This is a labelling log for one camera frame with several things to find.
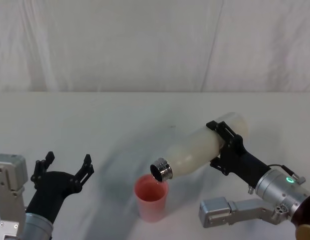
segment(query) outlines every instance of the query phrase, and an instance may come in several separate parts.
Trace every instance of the plastic cup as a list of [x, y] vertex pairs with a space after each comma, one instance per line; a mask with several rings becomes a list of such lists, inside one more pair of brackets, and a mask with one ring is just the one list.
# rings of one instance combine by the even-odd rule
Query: plastic cup
[[164, 218], [167, 182], [158, 182], [151, 174], [143, 175], [136, 181], [134, 192], [142, 220], [154, 223]]

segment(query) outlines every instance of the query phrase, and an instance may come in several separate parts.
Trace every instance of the white wall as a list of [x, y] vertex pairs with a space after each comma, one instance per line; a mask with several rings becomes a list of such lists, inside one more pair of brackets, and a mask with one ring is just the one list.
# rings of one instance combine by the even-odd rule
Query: white wall
[[310, 91], [310, 0], [0, 0], [0, 91]]

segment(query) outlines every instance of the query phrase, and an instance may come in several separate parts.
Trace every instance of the table surface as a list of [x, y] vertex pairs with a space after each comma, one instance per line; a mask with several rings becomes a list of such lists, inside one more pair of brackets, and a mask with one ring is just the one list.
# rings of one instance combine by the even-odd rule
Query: table surface
[[[21, 154], [28, 176], [36, 160], [55, 153], [51, 171], [75, 173], [90, 153], [94, 175], [68, 197], [55, 221], [55, 240], [294, 239], [294, 226], [250, 220], [204, 229], [203, 199], [257, 198], [237, 176], [208, 165], [169, 181], [167, 217], [138, 218], [135, 180], [175, 140], [226, 112], [248, 122], [246, 148], [267, 164], [306, 177], [310, 191], [310, 93], [9, 93], [0, 94], [0, 153]], [[27, 205], [35, 189], [25, 185]]]

